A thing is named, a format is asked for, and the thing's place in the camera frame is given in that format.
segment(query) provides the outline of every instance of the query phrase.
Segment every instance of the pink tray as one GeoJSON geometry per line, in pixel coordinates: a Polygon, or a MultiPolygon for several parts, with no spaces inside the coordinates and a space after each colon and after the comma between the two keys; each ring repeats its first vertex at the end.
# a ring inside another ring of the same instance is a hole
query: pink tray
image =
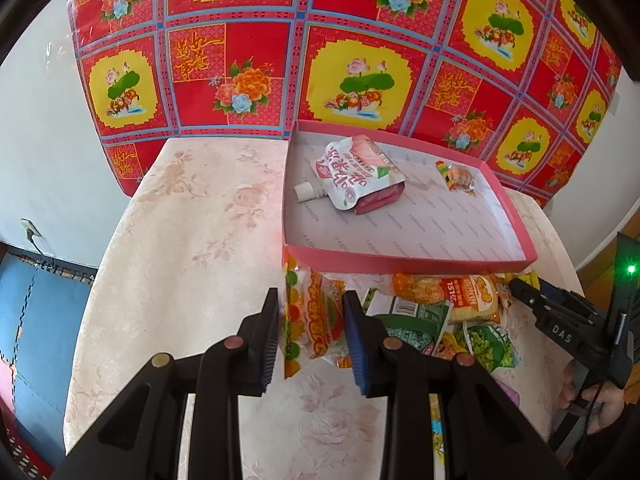
{"type": "Polygon", "coordinates": [[[319,121],[291,135],[282,205],[283,256],[315,270],[389,274],[519,272],[538,254],[520,216],[485,162],[422,140],[319,121]],[[408,177],[394,204],[364,215],[328,197],[298,203],[293,187],[314,178],[309,161],[340,137],[366,134],[408,177]],[[476,196],[449,191],[437,160],[466,166],[476,196]]]}

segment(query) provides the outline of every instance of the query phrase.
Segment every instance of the blue foam mat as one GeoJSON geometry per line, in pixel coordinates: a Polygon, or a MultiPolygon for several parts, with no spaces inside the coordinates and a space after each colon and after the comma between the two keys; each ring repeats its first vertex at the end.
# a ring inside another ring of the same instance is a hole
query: blue foam mat
{"type": "Polygon", "coordinates": [[[20,375],[15,379],[15,399],[18,434],[44,462],[56,468],[65,457],[64,411],[60,412],[47,402],[20,375]]]}
{"type": "Polygon", "coordinates": [[[18,373],[64,412],[91,287],[37,269],[18,342],[18,373]]]}
{"type": "Polygon", "coordinates": [[[34,266],[6,254],[0,264],[0,352],[11,362],[24,299],[36,274],[34,266]]]}
{"type": "Polygon", "coordinates": [[[22,319],[14,395],[18,432],[53,467],[64,458],[66,395],[90,290],[86,283],[35,269],[22,319]]]}

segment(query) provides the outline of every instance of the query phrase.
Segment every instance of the white wall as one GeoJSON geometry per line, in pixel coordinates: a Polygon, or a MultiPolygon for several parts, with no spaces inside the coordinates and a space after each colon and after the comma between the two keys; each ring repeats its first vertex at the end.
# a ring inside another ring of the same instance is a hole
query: white wall
{"type": "Polygon", "coordinates": [[[66,0],[52,0],[0,67],[0,240],[97,267],[129,202],[82,92],[66,0]],[[47,47],[51,43],[49,55],[47,47]]]}
{"type": "Polygon", "coordinates": [[[546,208],[576,267],[595,256],[629,211],[638,207],[640,84],[623,70],[617,92],[615,115],[605,115],[571,180],[546,208]]]}

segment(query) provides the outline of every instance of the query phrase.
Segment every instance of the human hand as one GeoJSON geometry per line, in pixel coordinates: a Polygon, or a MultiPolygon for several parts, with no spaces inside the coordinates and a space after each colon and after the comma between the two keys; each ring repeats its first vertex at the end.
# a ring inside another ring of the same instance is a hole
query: human hand
{"type": "MultiPolygon", "coordinates": [[[[569,362],[564,368],[563,384],[560,394],[558,395],[558,406],[566,410],[577,393],[575,391],[573,380],[575,373],[575,360],[569,362]]],[[[593,400],[598,390],[598,385],[594,384],[582,392],[581,397],[589,402],[593,400]]],[[[607,426],[613,424],[625,409],[625,393],[611,382],[604,383],[596,402],[602,402],[600,411],[591,419],[587,434],[597,433],[607,426]]]]}

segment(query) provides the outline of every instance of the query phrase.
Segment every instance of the chips bag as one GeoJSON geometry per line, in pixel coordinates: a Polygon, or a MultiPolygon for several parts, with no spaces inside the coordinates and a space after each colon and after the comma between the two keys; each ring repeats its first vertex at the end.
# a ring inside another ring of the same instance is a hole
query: chips bag
{"type": "Polygon", "coordinates": [[[498,293],[487,276],[436,278],[396,273],[392,281],[396,294],[406,300],[426,304],[450,301],[453,304],[451,323],[491,319],[498,310],[498,293]]]}

